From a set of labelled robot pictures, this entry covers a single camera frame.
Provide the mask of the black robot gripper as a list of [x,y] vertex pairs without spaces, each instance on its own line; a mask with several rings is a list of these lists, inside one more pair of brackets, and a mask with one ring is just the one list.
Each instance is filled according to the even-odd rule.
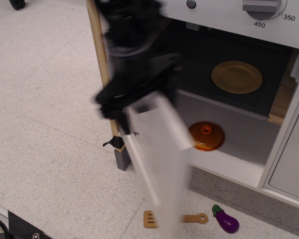
[[103,116],[117,120],[129,135],[123,109],[154,91],[162,91],[173,101],[181,56],[158,50],[157,38],[163,31],[159,1],[97,0],[95,5],[109,25],[104,40],[114,67],[113,77],[95,101]]

